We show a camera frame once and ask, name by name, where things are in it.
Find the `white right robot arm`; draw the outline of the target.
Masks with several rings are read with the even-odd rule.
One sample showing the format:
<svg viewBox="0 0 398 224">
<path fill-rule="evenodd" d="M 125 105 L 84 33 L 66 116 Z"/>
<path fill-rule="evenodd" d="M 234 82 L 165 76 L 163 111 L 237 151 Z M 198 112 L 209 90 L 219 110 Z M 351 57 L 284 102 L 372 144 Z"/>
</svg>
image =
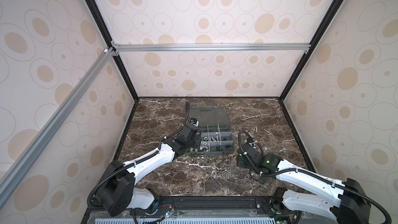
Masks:
<svg viewBox="0 0 398 224">
<path fill-rule="evenodd" d="M 275 216 L 307 212 L 339 224 L 367 224 L 371 204 L 354 180 L 330 179 L 294 165 L 280 156 L 261 154 L 250 144 L 237 150 L 237 166 L 260 177 L 274 178 L 296 185 L 305 194 L 279 187 L 264 204 Z"/>
</svg>

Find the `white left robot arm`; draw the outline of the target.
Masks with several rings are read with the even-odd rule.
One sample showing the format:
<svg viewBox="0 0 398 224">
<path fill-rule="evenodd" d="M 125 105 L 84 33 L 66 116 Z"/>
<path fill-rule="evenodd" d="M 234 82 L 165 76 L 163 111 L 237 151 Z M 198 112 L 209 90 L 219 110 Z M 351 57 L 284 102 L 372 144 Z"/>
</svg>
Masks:
<svg viewBox="0 0 398 224">
<path fill-rule="evenodd" d="M 136 184 L 157 168 L 183 156 L 200 145 L 199 121 L 185 122 L 175 133 L 164 137 L 153 151 L 124 163 L 110 163 L 87 198 L 90 208 L 105 209 L 115 217 L 127 208 L 148 209 L 155 202 L 151 191 L 135 189 Z"/>
</svg>

